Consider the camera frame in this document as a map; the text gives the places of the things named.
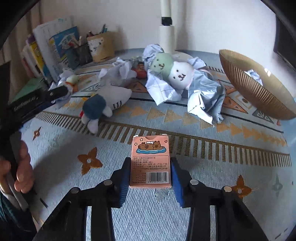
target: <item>blue patterned rug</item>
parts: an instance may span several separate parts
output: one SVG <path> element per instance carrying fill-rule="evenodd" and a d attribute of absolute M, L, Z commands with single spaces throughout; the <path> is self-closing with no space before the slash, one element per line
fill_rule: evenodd
<path fill-rule="evenodd" d="M 122 52 L 121 58 L 141 52 Z M 291 213 L 295 189 L 280 121 L 264 115 L 239 94 L 224 74 L 218 55 L 188 53 L 203 59 L 226 88 L 224 121 L 215 127 L 187 112 L 186 93 L 180 102 L 156 106 L 141 80 L 128 86 L 133 91 L 130 100 L 111 118 L 101 119 L 98 134 L 91 134 L 79 114 L 84 101 L 99 88 L 95 74 L 110 67 L 110 61 L 78 69 L 79 92 L 71 101 L 59 110 L 50 107 L 38 114 L 23 130 L 36 176 L 31 211 L 39 224 L 72 187 L 94 187 L 119 169 L 130 156 L 134 135 L 167 134 L 171 155 L 181 168 L 207 186 L 234 187 L 268 239 L 286 239 L 295 224 Z M 40 136 L 33 139 L 36 130 Z M 77 156 L 93 148 L 102 165 L 83 174 Z M 116 240 L 185 240 L 189 213 L 190 209 L 180 208 L 172 189 L 130 189 L 123 207 L 112 213 Z M 211 240 L 215 240 L 213 208 L 211 224 Z"/>

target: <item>woven bowl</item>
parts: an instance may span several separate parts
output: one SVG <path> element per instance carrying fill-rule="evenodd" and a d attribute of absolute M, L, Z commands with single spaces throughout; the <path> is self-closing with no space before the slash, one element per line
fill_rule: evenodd
<path fill-rule="evenodd" d="M 262 65 L 242 54 L 226 49 L 220 50 L 219 55 L 226 76 L 253 106 L 275 119 L 290 120 L 296 117 L 296 103 L 292 95 Z M 264 87 L 244 73 L 250 69 L 260 75 Z"/>

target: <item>barcode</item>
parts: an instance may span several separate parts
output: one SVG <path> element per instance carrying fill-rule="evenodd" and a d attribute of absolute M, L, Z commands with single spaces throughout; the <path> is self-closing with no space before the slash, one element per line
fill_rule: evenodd
<path fill-rule="evenodd" d="M 147 172 L 146 183 L 169 183 L 168 172 Z"/>

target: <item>cardboard box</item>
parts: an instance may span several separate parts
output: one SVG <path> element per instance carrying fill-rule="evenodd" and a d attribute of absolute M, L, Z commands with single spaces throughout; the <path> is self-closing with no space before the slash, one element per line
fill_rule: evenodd
<path fill-rule="evenodd" d="M 87 42 L 94 62 L 104 62 L 115 57 L 115 49 L 110 32 L 88 37 Z"/>
<path fill-rule="evenodd" d="M 168 136 L 134 136 L 130 187 L 170 188 L 170 177 Z"/>

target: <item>dark green plush head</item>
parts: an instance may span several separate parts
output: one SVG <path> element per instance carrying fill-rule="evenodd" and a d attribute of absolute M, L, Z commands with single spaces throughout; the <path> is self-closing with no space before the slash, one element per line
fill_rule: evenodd
<path fill-rule="evenodd" d="M 158 53 L 153 60 L 150 69 L 161 73 L 164 80 L 168 79 L 174 60 L 169 53 Z"/>

